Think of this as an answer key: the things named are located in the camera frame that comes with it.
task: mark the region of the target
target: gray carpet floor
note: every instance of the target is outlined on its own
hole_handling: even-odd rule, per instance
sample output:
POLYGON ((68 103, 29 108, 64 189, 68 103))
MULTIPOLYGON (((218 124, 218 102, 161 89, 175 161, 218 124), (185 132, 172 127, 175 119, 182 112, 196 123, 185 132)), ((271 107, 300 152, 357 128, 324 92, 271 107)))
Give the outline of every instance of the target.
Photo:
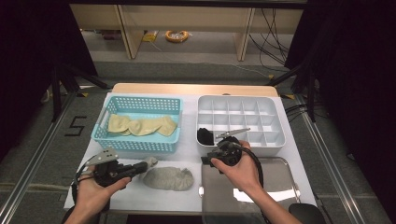
MULTIPOLYGON (((120 41, 111 42, 110 45, 112 46, 111 49, 118 53, 123 51, 123 48, 120 47, 120 41)), ((114 59, 113 56, 112 59, 116 62, 101 61, 98 59, 98 54, 103 49, 101 49, 101 46, 96 46, 96 48, 91 46, 92 55, 96 57, 95 66, 100 78, 109 84, 117 82, 151 82, 263 85, 268 81, 265 76, 275 75, 277 77, 282 74, 281 72, 262 68, 259 64, 252 62, 238 63, 238 66, 244 68, 241 69, 234 65, 212 63, 153 63, 139 61, 131 63, 127 60, 114 59), (260 71, 260 74, 251 72, 251 70, 260 71)), ((142 48, 141 50, 143 58, 148 54, 155 53, 158 56, 158 52, 153 52, 152 49, 146 50, 142 48)), ((249 57, 254 58, 252 55, 257 56, 257 52, 251 52, 249 57)), ((268 66, 284 69, 273 64, 268 64, 268 66)), ((91 85, 83 79, 79 79, 78 83, 81 86, 91 85)), ((277 86, 278 92, 281 94, 290 93, 291 83, 292 78, 279 84, 277 86)), ((61 222, 65 213, 63 207, 67 189, 89 144, 93 125, 99 116, 106 97, 106 91, 97 88, 91 88, 87 92, 88 94, 85 97, 74 97, 60 129, 55 135, 55 139, 50 144, 48 153, 41 162, 28 191, 23 196, 21 204, 10 223, 61 222), (70 124, 76 116, 84 117, 84 119, 77 119, 75 122, 76 125, 84 126, 84 129, 80 136, 67 136, 70 133, 78 132, 77 129, 70 128, 70 124)), ((285 98, 282 99, 282 102, 285 108, 296 105, 296 100, 293 99, 285 98)), ((342 137, 332 124, 331 117, 327 115, 325 107, 316 105, 315 111, 317 114, 316 124, 320 133, 341 170, 342 176, 351 190, 366 223, 390 223, 359 167, 354 161, 347 158, 347 148, 342 137)), ((50 126, 52 101, 44 103, 35 111, 35 114, 35 118, 31 120, 29 125, 30 128, 25 130, 21 142, 12 148, 0 163, 0 204, 6 201, 13 185, 20 179, 27 163, 32 158, 50 126)), ((318 154, 317 146, 306 128, 303 115, 290 112, 289 120, 312 190, 318 196, 318 205, 323 216, 326 217, 328 223, 351 223, 323 160, 318 154)), ((126 220, 126 215, 112 214, 106 217, 106 223, 125 223, 126 220)))

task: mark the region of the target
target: desk leg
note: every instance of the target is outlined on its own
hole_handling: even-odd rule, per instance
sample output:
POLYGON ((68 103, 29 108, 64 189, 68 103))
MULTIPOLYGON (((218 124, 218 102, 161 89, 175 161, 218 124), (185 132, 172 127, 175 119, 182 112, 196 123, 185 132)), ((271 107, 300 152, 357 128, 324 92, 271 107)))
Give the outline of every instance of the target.
POLYGON ((253 23, 255 8, 249 8, 247 10, 247 19, 244 27, 244 33, 234 33, 233 41, 235 43, 236 48, 236 57, 239 62, 245 60, 245 55, 248 46, 248 35, 250 33, 250 27, 253 23))
POLYGON ((116 8, 121 24, 122 40, 124 42, 125 48, 127 49, 128 58, 134 59, 137 55, 137 51, 139 50, 140 43, 142 42, 144 31, 134 29, 134 26, 130 23, 130 20, 125 18, 126 15, 123 13, 121 5, 117 5, 116 8))

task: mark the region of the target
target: person's right hand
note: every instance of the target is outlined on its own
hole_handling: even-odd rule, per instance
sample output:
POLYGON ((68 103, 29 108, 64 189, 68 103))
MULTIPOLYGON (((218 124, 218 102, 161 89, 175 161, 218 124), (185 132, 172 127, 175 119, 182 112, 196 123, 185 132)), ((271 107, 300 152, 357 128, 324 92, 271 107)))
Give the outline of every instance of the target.
MULTIPOLYGON (((242 147, 250 150, 250 143, 240 140, 242 147)), ((211 159, 213 165, 222 171, 238 189, 245 193, 262 189, 256 164, 246 152, 242 152, 241 160, 235 166, 228 166, 221 160, 211 159)))

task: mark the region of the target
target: human hand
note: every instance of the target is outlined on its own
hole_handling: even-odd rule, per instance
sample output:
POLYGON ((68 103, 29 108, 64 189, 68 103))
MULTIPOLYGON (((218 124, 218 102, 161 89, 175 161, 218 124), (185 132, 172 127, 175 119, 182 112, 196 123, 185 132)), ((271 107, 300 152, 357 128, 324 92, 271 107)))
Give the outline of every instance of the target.
POLYGON ((131 177, 125 177, 116 183, 103 188, 89 175, 82 175, 78 184, 78 196, 76 206, 65 223, 85 223, 91 217, 97 215, 106 206, 110 197, 131 182, 131 177))
MULTIPOLYGON (((249 142, 239 140, 239 143, 250 150, 249 142)), ((245 193, 262 189, 256 164, 246 152, 242 152, 241 160, 235 166, 228 166, 216 158, 211 159, 211 162, 230 179, 234 186, 245 193)))

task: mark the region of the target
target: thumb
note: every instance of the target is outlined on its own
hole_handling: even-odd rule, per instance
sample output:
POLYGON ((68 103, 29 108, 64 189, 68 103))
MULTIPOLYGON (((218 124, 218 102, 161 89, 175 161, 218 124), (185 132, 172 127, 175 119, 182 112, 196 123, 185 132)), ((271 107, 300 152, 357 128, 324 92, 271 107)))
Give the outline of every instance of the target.
POLYGON ((115 192, 119 191, 120 189, 125 188, 125 186, 131 182, 131 177, 124 177, 123 179, 118 180, 116 183, 107 187, 107 190, 114 194, 115 192))
POLYGON ((230 169, 230 166, 226 165, 223 161, 216 159, 216 158, 212 158, 210 160, 212 162, 212 164, 218 168, 220 171, 222 171, 224 174, 227 172, 228 169, 230 169))

